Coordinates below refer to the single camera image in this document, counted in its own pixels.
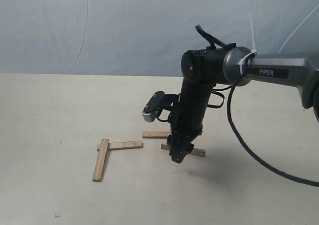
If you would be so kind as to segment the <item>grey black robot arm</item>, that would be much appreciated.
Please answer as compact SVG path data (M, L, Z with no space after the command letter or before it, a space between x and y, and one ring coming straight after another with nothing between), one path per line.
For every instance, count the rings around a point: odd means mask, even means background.
M319 54L257 55L245 47L189 50L181 59L183 82L172 113L167 143L172 161L181 163L202 133L202 122L216 84L244 86L260 81L295 87L302 106L319 113Z

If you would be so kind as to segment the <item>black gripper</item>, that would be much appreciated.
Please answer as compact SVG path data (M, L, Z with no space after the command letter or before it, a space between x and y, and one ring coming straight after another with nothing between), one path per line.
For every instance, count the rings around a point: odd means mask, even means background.
M202 134L202 118L195 114L182 114L177 111L169 113L168 122L170 123L169 155L173 162L180 164L185 156L193 151L192 142Z

